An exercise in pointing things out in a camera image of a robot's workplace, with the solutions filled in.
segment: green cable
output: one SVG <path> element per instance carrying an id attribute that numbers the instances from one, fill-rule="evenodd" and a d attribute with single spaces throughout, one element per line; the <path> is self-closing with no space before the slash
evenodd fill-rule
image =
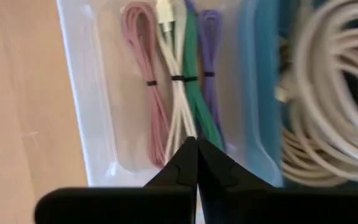
<path id="1" fill-rule="evenodd" d="M 183 76 L 186 79 L 197 77 L 198 71 L 198 39 L 197 18 L 192 12 L 187 12 L 185 46 L 183 53 Z M 186 95 L 191 114 L 203 133 L 203 137 L 216 147 L 223 149 L 221 135 L 204 101 L 198 82 L 186 82 Z"/>

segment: pink cable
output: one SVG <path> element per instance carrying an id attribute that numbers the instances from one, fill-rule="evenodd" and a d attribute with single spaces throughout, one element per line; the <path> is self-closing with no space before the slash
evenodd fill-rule
<path id="1" fill-rule="evenodd" d="M 154 74 L 157 41 L 155 25 L 153 9 L 146 2 L 132 2 L 125 8 L 122 15 L 122 29 L 148 86 L 147 93 L 151 109 L 149 157 L 155 166 L 163 168 L 168 118 Z"/>

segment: cable connector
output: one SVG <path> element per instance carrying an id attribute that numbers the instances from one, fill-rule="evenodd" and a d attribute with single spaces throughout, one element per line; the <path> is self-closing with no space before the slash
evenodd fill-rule
<path id="1" fill-rule="evenodd" d="M 163 32 L 170 32 L 172 30 L 173 8 L 170 0 L 157 0 L 156 5 L 157 20 L 162 25 Z"/>

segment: wooden surface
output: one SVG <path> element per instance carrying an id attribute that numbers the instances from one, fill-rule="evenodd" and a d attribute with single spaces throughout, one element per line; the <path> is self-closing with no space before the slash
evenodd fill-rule
<path id="1" fill-rule="evenodd" d="M 86 185 L 54 0 L 0 0 L 0 223 L 32 223 L 36 201 Z"/>

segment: white cable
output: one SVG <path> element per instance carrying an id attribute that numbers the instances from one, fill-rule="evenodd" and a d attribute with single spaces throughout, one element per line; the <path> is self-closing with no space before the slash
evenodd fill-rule
<path id="1" fill-rule="evenodd" d="M 299 96 L 290 106 L 295 135 L 285 130 L 283 140 L 284 175 L 294 182 L 331 187 L 358 181 L 358 107 L 342 74 L 358 78 L 358 28 L 345 29 L 357 19 L 358 1 L 329 1 L 297 39 Z"/>
<path id="2" fill-rule="evenodd" d="M 186 6 L 183 0 L 158 0 L 156 14 L 158 23 L 157 36 L 162 55 L 172 77 L 181 76 L 183 46 L 185 43 Z M 172 40 L 172 23 L 175 23 L 174 40 Z M 170 132 L 165 148 L 165 163 L 179 150 L 182 139 L 182 122 L 187 136 L 197 137 L 196 127 L 187 102 L 185 86 L 181 81 L 172 81 L 173 111 Z"/>

